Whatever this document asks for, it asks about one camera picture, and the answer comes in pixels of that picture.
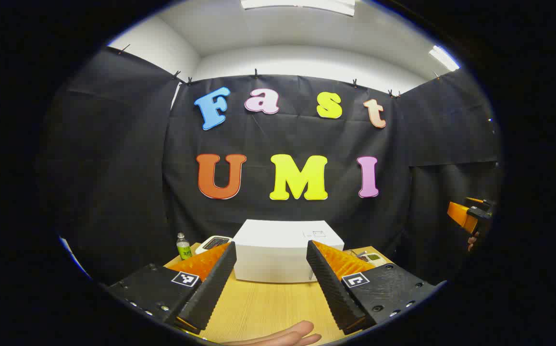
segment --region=blue letter f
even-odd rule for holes
[[[218,110],[227,110],[227,101],[222,96],[228,96],[230,93],[230,90],[226,87],[221,87],[195,101],[195,106],[201,108],[201,114],[203,114],[203,120],[205,121],[203,130],[209,130],[216,125],[220,125],[227,118],[218,114]]]

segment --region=green bottle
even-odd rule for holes
[[[192,257],[192,251],[190,250],[190,243],[184,238],[184,234],[177,234],[177,251],[179,252],[179,258],[182,260],[189,259]]]

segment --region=wooden table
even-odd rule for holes
[[[195,243],[190,246],[193,256],[199,245]],[[392,263],[371,246],[352,250],[357,254],[364,250],[368,253],[376,252],[387,263]],[[345,252],[354,256],[349,250]],[[177,256],[164,266],[168,267],[179,261],[181,259]],[[255,283],[237,280],[233,271],[207,328],[201,331],[199,337],[218,343],[255,339],[282,331],[301,320],[313,322],[312,333],[322,335],[313,346],[346,337],[337,328],[318,282]]]

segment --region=white box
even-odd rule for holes
[[[246,220],[233,237],[235,278],[264,283],[316,281],[306,260],[311,239],[344,250],[344,241],[325,221]]]

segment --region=human hand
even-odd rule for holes
[[[469,244],[468,245],[468,252],[470,252],[472,250],[472,247],[474,246],[474,243],[475,243],[476,239],[478,239],[478,236],[479,236],[479,232],[476,232],[474,234],[474,236],[471,236],[471,237],[468,238],[468,244]]]
[[[222,344],[228,346],[306,346],[314,344],[321,338],[320,334],[313,334],[305,337],[312,329],[314,329],[314,324],[312,322],[302,321],[290,328],[271,335],[251,340],[223,342]]]

